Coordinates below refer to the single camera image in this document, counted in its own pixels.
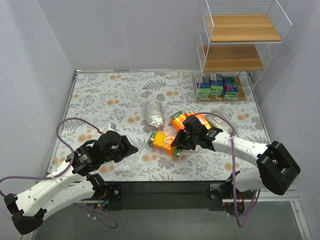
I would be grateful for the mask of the orange Sponge Daddy box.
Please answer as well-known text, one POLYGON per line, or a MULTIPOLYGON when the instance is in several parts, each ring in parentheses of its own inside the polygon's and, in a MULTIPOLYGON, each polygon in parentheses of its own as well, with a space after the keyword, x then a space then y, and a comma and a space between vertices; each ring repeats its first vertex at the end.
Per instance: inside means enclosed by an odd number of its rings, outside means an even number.
POLYGON ((147 144, 150 148, 154 148, 167 155, 178 158, 181 154, 181 150, 177 149, 176 146, 172 146, 174 140, 175 136, 154 130, 151 133, 147 144))

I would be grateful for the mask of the blue green sponge pack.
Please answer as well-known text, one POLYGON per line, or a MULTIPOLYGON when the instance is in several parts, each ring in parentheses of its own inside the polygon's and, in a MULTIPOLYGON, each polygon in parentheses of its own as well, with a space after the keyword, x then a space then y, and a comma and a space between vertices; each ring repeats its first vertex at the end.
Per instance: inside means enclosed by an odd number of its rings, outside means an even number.
POLYGON ((208 76, 197 76, 195 78, 198 99, 208 99, 211 94, 211 85, 208 76))
POLYGON ((223 76, 223 98, 226 100, 238 100, 239 88, 235 76, 223 76))
POLYGON ((211 73, 209 75, 209 83, 210 83, 209 96, 211 98, 220 97, 224 91, 223 75, 218 73, 211 73))

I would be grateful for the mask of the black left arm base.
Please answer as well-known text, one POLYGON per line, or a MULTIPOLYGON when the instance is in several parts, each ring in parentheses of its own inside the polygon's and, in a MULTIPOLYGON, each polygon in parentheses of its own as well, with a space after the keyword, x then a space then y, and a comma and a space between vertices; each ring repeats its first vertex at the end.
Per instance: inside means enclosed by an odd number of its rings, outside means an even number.
POLYGON ((97 200, 120 201, 122 189, 120 184, 107 184, 95 191, 94 198, 97 200))

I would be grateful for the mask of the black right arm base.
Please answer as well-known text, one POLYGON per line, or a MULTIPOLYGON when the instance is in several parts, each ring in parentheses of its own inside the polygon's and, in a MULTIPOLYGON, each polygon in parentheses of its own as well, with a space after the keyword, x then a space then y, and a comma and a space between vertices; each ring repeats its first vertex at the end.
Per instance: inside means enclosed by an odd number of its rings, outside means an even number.
POLYGON ((209 185, 207 193, 212 200, 232 199, 234 197, 233 183, 227 181, 212 183, 209 185))

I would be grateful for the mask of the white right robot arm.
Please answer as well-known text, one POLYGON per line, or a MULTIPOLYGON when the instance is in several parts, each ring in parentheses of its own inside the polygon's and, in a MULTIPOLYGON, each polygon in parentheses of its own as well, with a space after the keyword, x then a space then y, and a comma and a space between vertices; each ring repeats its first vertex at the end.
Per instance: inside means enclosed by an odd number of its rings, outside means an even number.
POLYGON ((230 136, 217 127, 207 128, 192 115, 183 122, 172 142, 179 150, 195 150, 196 146, 214 152, 229 154, 255 166, 254 170, 238 172, 225 182, 236 192, 269 190, 283 196, 301 173, 301 168, 285 146, 273 141, 271 144, 255 143, 230 136))

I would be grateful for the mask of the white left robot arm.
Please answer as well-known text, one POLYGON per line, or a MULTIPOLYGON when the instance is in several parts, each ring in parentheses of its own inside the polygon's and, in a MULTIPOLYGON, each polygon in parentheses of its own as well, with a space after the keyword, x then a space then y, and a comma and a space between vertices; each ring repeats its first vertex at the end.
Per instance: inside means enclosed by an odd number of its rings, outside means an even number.
POLYGON ((105 163, 118 163, 138 151, 125 135, 113 130, 103 133, 97 140, 86 141, 46 179, 24 192, 4 197, 15 228, 21 235, 29 234, 49 216, 69 205, 109 196, 107 183, 95 171, 105 163))

